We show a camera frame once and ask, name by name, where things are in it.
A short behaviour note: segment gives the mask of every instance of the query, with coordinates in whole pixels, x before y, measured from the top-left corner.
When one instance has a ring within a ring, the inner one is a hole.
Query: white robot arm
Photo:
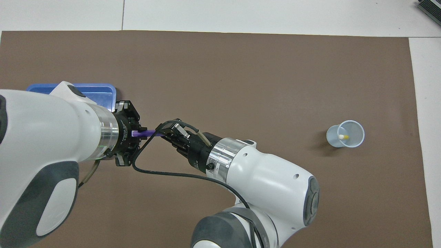
[[[191,247],[277,248],[313,221],[319,186],[308,171],[259,152],[254,141],[192,133],[182,123],[165,122],[151,139],[161,135],[239,196],[197,224]],[[130,101],[112,113],[67,82],[50,95],[0,90],[0,248],[27,247],[64,222],[79,162],[115,156],[117,166],[143,172],[135,160],[145,132]]]

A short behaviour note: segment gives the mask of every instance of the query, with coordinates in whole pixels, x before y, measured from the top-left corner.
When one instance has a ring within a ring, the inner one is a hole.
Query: translucent cup
[[[354,148],[364,140],[364,129],[355,120],[346,120],[340,125],[332,126],[326,132],[326,139],[333,147]]]

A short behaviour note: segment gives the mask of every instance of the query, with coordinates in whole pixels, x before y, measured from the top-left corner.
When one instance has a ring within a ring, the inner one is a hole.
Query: white tile
[[[410,38],[434,248],[441,248],[441,38]]]
[[[123,0],[0,0],[0,31],[121,30]]]
[[[416,0],[126,0],[124,30],[441,37]]]

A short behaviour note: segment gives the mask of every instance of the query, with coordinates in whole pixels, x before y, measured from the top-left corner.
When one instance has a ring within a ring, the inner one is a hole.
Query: purple object
[[[138,131],[132,131],[132,137],[150,137],[153,135],[153,133],[155,132],[155,130],[145,130],[142,132],[138,132]],[[161,133],[156,134],[156,136],[164,136]]]

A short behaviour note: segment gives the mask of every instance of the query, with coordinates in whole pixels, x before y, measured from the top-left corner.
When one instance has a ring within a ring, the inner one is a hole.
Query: black wire
[[[230,185],[223,183],[221,181],[218,181],[216,179],[213,178],[209,178],[209,177],[203,177],[200,175],[194,175],[194,174],[187,174],[187,173],[175,173],[175,172],[163,172],[163,171],[153,171],[153,170],[145,170],[145,169],[140,169],[138,167],[136,167],[135,162],[136,159],[138,158],[138,156],[140,155],[140,153],[147,147],[147,145],[153,140],[153,138],[156,136],[156,134],[159,133],[159,131],[168,123],[178,123],[184,127],[189,127],[191,129],[193,129],[195,132],[199,132],[198,129],[196,129],[195,127],[179,121],[179,120],[168,120],[162,124],[159,124],[158,127],[155,129],[155,132],[152,134],[152,136],[143,144],[143,146],[133,155],[133,159],[132,159],[132,167],[136,170],[139,171],[141,173],[146,173],[146,174],[153,174],[153,175],[164,175],[164,176],[175,176],[175,177],[191,177],[191,178],[198,178],[198,179],[202,179],[202,180],[206,180],[206,181],[210,181],[210,182],[214,182],[217,184],[220,184],[222,186],[224,186],[225,188],[227,188],[228,190],[230,190],[233,194],[235,194],[237,196],[237,198],[239,198],[239,200],[243,203],[243,205],[246,208],[250,208],[250,206],[248,205],[248,203],[245,201],[245,199],[235,190],[233,189],[233,187],[231,187]]]

